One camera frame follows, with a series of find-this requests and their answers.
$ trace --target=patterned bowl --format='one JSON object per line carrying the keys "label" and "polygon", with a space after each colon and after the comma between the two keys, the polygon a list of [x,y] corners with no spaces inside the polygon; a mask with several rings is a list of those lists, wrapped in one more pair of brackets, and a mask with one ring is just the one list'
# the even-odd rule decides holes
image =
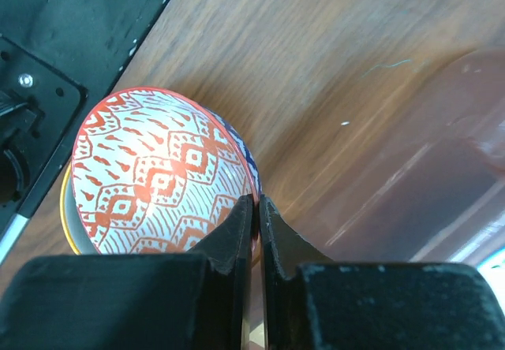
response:
{"label": "patterned bowl", "polygon": [[72,156],[77,212],[101,254],[186,251],[241,195],[256,165],[218,115],[172,91],[137,87],[88,115]]}

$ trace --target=silver screw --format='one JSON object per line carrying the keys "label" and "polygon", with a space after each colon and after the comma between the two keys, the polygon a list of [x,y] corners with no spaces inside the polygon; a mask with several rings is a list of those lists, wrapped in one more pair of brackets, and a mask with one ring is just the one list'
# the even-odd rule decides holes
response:
{"label": "silver screw", "polygon": [[23,73],[19,75],[17,82],[22,88],[30,88],[33,86],[33,77],[28,73]]}

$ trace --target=wooden table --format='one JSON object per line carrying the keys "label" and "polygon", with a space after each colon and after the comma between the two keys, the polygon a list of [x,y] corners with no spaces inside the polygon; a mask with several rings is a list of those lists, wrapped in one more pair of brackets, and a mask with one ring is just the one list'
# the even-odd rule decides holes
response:
{"label": "wooden table", "polygon": [[[224,116],[255,155],[264,191],[295,222],[426,78],[475,48],[505,44],[503,7],[505,0],[172,0],[116,89],[165,87]],[[61,181],[0,269],[0,291],[29,259],[71,253],[58,214]],[[296,229],[317,240],[310,228]],[[252,305],[254,323],[258,280]]]}

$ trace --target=bowl rim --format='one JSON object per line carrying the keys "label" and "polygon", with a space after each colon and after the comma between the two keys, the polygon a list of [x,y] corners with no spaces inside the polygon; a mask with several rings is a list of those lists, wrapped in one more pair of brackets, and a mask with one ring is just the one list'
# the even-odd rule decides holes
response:
{"label": "bowl rim", "polygon": [[[76,135],[76,139],[73,142],[72,155],[71,155],[70,165],[69,165],[69,169],[71,169],[72,172],[73,172],[73,166],[74,166],[74,163],[75,163],[73,161],[73,154],[74,154],[74,152],[76,150],[77,139],[79,138],[79,135],[81,134],[81,129],[82,129],[83,123],[85,123],[90,118],[90,116],[93,115],[97,111],[97,109],[99,107],[103,106],[105,104],[105,102],[110,97],[118,95],[118,94],[122,94],[122,93],[129,93],[131,91],[142,91],[142,90],[144,90],[144,91],[157,91],[157,92],[161,92],[163,94],[172,95],[172,96],[174,96],[176,98],[179,98],[183,102],[188,103],[194,109],[196,109],[196,110],[200,111],[202,114],[204,114],[207,117],[207,119],[210,120],[212,122],[212,124],[214,124],[219,129],[219,131],[226,137],[226,139],[228,140],[228,142],[231,144],[232,148],[235,150],[235,153],[238,155],[238,158],[239,158],[239,160],[240,160],[240,162],[242,164],[242,167],[245,170],[245,175],[246,175],[246,177],[248,179],[249,186],[251,187],[253,200],[254,200],[255,204],[259,203],[260,197],[258,196],[258,191],[256,191],[255,180],[254,180],[253,175],[251,174],[251,170],[249,169],[249,164],[247,163],[247,160],[244,158],[244,155],[242,154],[242,152],[241,152],[240,148],[238,147],[237,143],[235,142],[234,138],[230,136],[230,134],[228,133],[228,131],[226,130],[226,128],[224,127],[224,125],[221,124],[210,112],[208,112],[208,110],[205,107],[203,107],[199,103],[197,103],[197,102],[195,102],[195,101],[193,101],[193,100],[191,100],[189,98],[186,98],[184,95],[178,94],[175,91],[171,91],[171,90],[168,90],[166,88],[160,88],[160,87],[136,86],[136,87],[124,88],[124,89],[121,89],[121,90],[117,90],[115,92],[111,92],[105,98],[103,98],[102,100],[100,100],[95,106],[93,106],[93,108],[88,112],[88,114],[86,115],[86,117],[84,118],[84,120],[81,122],[79,130],[78,130],[77,135]],[[76,193],[75,193],[75,186],[74,186],[74,183],[73,183],[73,178],[70,178],[70,172],[69,172],[69,170],[67,170],[67,172],[65,173],[64,182],[65,182],[65,179],[66,179],[66,183],[67,184],[68,184],[68,181],[70,179],[70,181],[71,181],[70,184],[71,184],[71,187],[72,187],[72,193],[75,196],[76,195]],[[62,216],[62,218],[65,217],[65,221],[66,221],[66,216],[64,215],[65,212],[62,211],[62,199],[64,199],[64,198],[62,198],[61,195],[60,195],[60,215]],[[77,208],[77,213],[79,214],[80,223],[82,224],[82,226],[84,226],[84,223],[82,221],[82,214],[81,214],[81,212],[80,212],[80,210],[78,208]],[[81,254],[79,252],[79,250],[77,249],[77,246],[73,242],[72,237],[70,236],[68,226],[65,227],[65,225],[63,225],[63,230],[65,231],[65,236],[67,237],[67,240],[69,241],[70,247],[72,248],[72,250],[74,250],[76,252],[76,254]],[[97,252],[99,254],[104,254],[104,253],[102,253],[99,250],[99,247],[98,247],[97,244],[93,244],[93,245],[95,246],[95,249],[97,250]]]}
{"label": "bowl rim", "polygon": [[76,243],[73,241],[72,236],[70,235],[69,222],[66,218],[65,212],[65,204],[66,204],[66,189],[69,185],[70,181],[70,170],[72,169],[72,165],[68,165],[65,171],[65,175],[63,176],[62,188],[60,190],[60,219],[62,220],[63,233],[65,234],[66,240],[72,248],[73,252],[77,255],[81,255],[82,253],[77,248]]}

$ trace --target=red rim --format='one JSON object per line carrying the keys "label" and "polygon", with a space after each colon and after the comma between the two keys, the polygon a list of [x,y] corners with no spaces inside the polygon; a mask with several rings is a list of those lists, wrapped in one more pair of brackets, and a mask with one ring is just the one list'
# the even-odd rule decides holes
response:
{"label": "red rim", "polygon": [[[203,113],[210,121],[212,121],[212,124],[214,124],[216,127],[219,128],[219,130],[221,131],[221,133],[226,137],[226,139],[231,143],[231,146],[233,147],[233,149],[235,150],[235,153],[237,153],[239,159],[240,159],[240,162],[242,164],[242,167],[244,168],[245,170],[245,174],[247,175],[247,178],[249,180],[249,185],[251,186],[251,190],[252,190],[252,196],[254,198],[254,201],[257,203],[259,201],[259,196],[257,194],[257,191],[256,191],[256,185],[254,184],[254,178],[253,178],[253,175],[251,174],[251,171],[249,170],[249,165],[247,163],[247,161],[245,160],[244,156],[242,155],[242,152],[241,150],[238,148],[237,146],[237,143],[235,143],[235,140],[230,136],[230,134],[228,133],[228,131],[224,128],[224,126],[214,117],[212,116],[208,110],[206,108],[204,108],[203,106],[201,106],[200,104],[198,104],[197,102],[194,102],[193,100],[191,99],[188,99],[186,98],[185,96],[181,95],[181,94],[178,94],[177,92],[174,92],[174,91],[171,91],[171,90],[167,90],[167,89],[164,89],[164,88],[158,88],[158,87],[149,87],[149,86],[138,86],[138,87],[129,87],[129,88],[126,88],[126,89],[123,89],[123,90],[119,90],[119,91],[116,91],[116,92],[113,92],[112,94],[109,94],[108,96],[106,96],[105,98],[103,98],[102,100],[100,100],[100,102],[98,102],[98,104],[96,104],[91,111],[89,111],[89,113],[86,115],[86,118],[82,121],[83,123],[85,123],[89,117],[94,114],[94,112],[96,112],[97,108],[103,106],[105,104],[105,101],[107,99],[109,99],[111,96],[114,96],[116,94],[121,94],[121,93],[124,93],[124,92],[131,92],[131,91],[139,91],[139,90],[145,90],[145,91],[157,91],[157,92],[162,92],[163,94],[168,94],[168,95],[173,95],[175,96],[176,98],[179,98],[180,100],[188,103],[190,106],[192,106],[193,108],[195,108],[196,110],[200,111],[201,113]],[[73,142],[73,151],[72,151],[72,155],[73,155],[73,152],[76,150],[76,145],[77,145],[77,139],[80,135],[80,128],[79,128],[79,132],[77,133],[77,136],[76,136],[76,139],[74,140]],[[71,161],[71,165],[72,165],[72,175],[74,175],[74,170],[73,170],[73,160]],[[73,191],[73,195],[75,196],[76,195],[76,191],[75,191],[75,186],[74,186],[74,183],[73,183],[73,177],[71,178],[71,185],[72,185],[72,191]],[[80,218],[80,222],[82,224],[82,215],[80,213],[80,210],[79,208],[77,208],[77,213],[79,214],[79,218]],[[98,249],[97,246],[95,246],[96,250],[98,251],[98,253],[102,254],[102,252]]]}

